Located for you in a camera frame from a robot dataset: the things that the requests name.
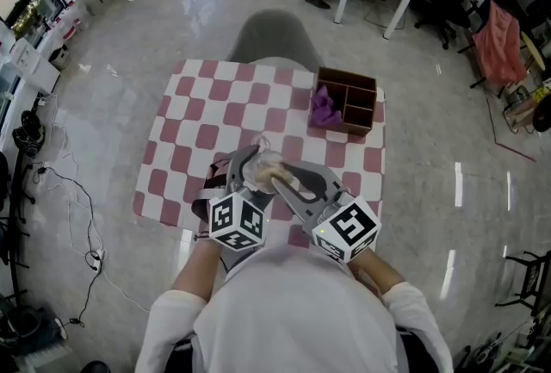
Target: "pink and white checkered cloth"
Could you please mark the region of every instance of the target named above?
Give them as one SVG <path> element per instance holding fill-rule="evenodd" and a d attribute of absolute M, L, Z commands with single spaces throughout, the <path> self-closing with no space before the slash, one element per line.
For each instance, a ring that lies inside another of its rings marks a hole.
<path fill-rule="evenodd" d="M 364 138 L 309 127 L 314 73 L 266 65 L 188 59 L 164 92 L 139 170 L 133 209 L 167 226 L 196 231 L 191 203 L 207 168 L 263 134 L 288 161 L 331 168 L 353 196 L 381 217 L 385 172 L 384 93 L 377 89 L 373 129 Z M 300 222 L 280 197 L 266 208 L 267 243 L 307 246 Z"/>

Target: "red cloth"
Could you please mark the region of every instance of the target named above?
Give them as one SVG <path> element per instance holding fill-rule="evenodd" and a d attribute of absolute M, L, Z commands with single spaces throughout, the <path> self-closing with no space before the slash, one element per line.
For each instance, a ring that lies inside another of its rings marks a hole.
<path fill-rule="evenodd" d="M 518 20 L 494 1 L 490 2 L 488 22 L 473 39 L 480 68 L 488 80 L 508 85 L 526 78 Z"/>

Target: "purple cloth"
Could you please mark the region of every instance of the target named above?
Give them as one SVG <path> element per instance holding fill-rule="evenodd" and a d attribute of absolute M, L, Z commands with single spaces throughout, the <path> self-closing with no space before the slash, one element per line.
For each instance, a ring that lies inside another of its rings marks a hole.
<path fill-rule="evenodd" d="M 326 127 L 343 121 L 340 111 L 333 111 L 333 99 L 329 97 L 327 87 L 323 85 L 312 97 L 312 120 L 316 125 Z"/>

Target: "wooden organizer box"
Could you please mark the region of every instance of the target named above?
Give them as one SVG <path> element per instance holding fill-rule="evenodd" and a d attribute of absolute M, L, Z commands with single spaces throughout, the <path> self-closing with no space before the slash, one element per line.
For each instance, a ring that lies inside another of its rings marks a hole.
<path fill-rule="evenodd" d="M 361 137 L 367 135 L 373 126 L 377 81 L 347 71 L 320 67 L 313 87 L 314 93 L 323 85 L 334 102 L 333 109 L 343 115 L 343 122 L 321 127 L 313 122 L 310 115 L 310 126 Z"/>

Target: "floor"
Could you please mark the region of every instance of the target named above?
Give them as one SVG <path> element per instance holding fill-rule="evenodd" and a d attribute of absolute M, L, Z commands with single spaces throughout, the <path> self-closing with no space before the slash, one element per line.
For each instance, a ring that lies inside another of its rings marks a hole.
<path fill-rule="evenodd" d="M 98 277 L 86 327 L 67 327 L 83 362 L 133 370 L 147 312 L 124 295 L 149 308 L 187 257 L 189 233 L 132 210 L 146 139 L 174 65 L 225 59 L 247 17 L 267 8 L 294 12 L 326 65 L 377 78 L 386 92 L 378 253 L 425 293 L 451 351 L 529 318 L 522 306 L 493 303 L 504 293 L 504 254 L 551 248 L 550 150 L 541 148 L 534 163 L 494 144 L 484 91 L 468 88 L 473 69 L 453 49 L 460 40 L 443 51 L 432 28 L 413 27 L 413 13 L 404 30 L 384 40 L 381 28 L 362 20 L 368 3 L 349 0 L 337 25 L 337 0 L 330 2 L 332 11 L 304 0 L 117 0 L 71 43 L 72 62 L 55 89 L 56 124 L 66 127 L 68 141 L 64 147 L 64 129 L 54 127 L 46 158 L 70 177 L 77 161 L 77 180 L 92 197 L 108 250 L 106 273 L 118 286 Z M 52 99 L 40 116 L 50 120 L 54 107 Z M 71 205 L 75 252 L 67 195 L 60 186 L 47 190 L 58 182 L 49 176 L 28 184 L 38 203 L 27 207 L 31 239 L 23 260 L 31 270 L 20 273 L 22 285 L 32 286 L 29 302 L 48 304 L 65 322 L 78 316 L 93 273 L 79 254 L 87 250 L 89 214 Z M 79 201 L 85 205 L 85 196 Z"/>

